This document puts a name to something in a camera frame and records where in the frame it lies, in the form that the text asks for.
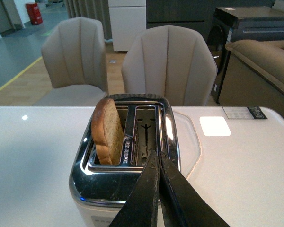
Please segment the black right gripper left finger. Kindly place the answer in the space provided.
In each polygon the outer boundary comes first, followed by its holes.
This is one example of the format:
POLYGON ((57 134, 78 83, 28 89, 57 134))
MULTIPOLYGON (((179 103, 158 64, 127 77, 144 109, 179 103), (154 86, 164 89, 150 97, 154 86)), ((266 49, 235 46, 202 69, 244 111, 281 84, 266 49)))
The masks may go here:
POLYGON ((156 227, 160 166, 155 151, 149 155, 130 197, 111 222, 111 227, 156 227))

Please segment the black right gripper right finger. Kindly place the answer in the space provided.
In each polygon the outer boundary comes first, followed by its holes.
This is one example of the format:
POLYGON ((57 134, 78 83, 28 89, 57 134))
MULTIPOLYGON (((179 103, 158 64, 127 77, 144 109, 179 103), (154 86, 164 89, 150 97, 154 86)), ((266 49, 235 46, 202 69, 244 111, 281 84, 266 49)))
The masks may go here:
POLYGON ((160 199, 166 227, 227 227, 228 224, 200 197, 162 152, 160 162, 160 199))

